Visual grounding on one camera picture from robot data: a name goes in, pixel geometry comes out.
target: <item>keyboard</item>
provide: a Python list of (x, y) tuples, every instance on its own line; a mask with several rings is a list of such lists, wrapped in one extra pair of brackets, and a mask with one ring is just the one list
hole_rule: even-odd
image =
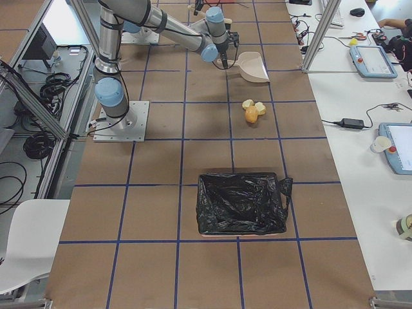
[[(321, 3), (321, 10), (323, 13), (326, 5), (328, 5), (328, 0), (319, 0), (319, 2)], [(330, 28), (343, 29), (344, 25), (345, 23), (343, 18), (341, 17), (341, 10), (338, 7), (332, 19), (332, 22), (330, 23)]]

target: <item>robotic arm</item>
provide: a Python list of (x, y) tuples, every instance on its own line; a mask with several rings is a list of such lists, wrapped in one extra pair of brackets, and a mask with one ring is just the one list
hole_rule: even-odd
[(226, 51), (229, 44), (237, 47), (236, 32), (226, 29), (219, 7), (207, 10), (206, 18), (186, 26), (163, 10), (151, 5), (150, 0), (98, 0), (100, 13), (100, 42), (95, 61), (95, 93), (106, 112), (108, 124), (116, 123), (118, 129), (127, 129), (135, 122), (129, 114), (129, 102), (120, 82), (120, 44), (125, 21), (162, 33), (168, 39), (199, 53), (202, 60), (212, 62), (220, 56), (223, 67), (228, 68)]

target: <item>scissors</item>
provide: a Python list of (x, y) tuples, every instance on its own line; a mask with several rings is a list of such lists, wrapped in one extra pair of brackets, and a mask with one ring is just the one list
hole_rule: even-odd
[(365, 41), (366, 36), (362, 32), (354, 32), (355, 35), (352, 35), (351, 37), (340, 37), (338, 39), (356, 39), (359, 41)]

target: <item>person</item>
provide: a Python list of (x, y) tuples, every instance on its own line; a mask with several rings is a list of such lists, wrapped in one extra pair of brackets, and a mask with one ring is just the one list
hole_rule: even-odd
[(390, 26), (400, 29), (402, 35), (393, 37), (384, 47), (387, 52), (392, 52), (399, 61), (404, 71), (412, 70), (412, 19), (383, 19), (378, 22), (379, 27)]
[(403, 19), (385, 18), (381, 21), (378, 21), (378, 25), (379, 25), (379, 28), (389, 26), (393, 28), (403, 29), (403, 28), (406, 28), (407, 22), (408, 22), (408, 19), (403, 20)]

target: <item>electronic device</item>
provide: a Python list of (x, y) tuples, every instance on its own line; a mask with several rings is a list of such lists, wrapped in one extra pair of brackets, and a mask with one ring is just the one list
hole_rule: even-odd
[(362, 17), (365, 15), (365, 10), (363, 8), (354, 8), (353, 10), (350, 10), (349, 14), (356, 17)]
[(289, 0), (292, 5), (312, 5), (312, 0)]
[[(328, 0), (320, 0), (321, 4), (321, 10), (322, 13), (324, 12), (324, 9), (326, 8), (326, 5), (328, 5)], [(330, 28), (337, 28), (337, 29), (343, 29), (345, 25), (345, 22), (341, 16), (341, 10), (337, 8), (335, 15), (333, 16), (332, 22), (330, 23), (329, 27)]]
[(379, 125), (379, 135), (388, 137), (396, 147), (384, 151), (393, 171), (412, 175), (412, 124), (384, 122)]
[(395, 79), (398, 76), (381, 46), (351, 46), (349, 53), (362, 77)]
[(386, 53), (390, 53), (391, 51), (388, 48), (388, 37), (384, 32), (379, 32), (379, 33), (373, 33), (372, 34), (372, 39), (375, 41), (375, 44), (377, 46), (383, 47), (384, 51)]
[(45, 25), (41, 24), (24, 54), (23, 60), (50, 60), (56, 48), (57, 45), (53, 37)]

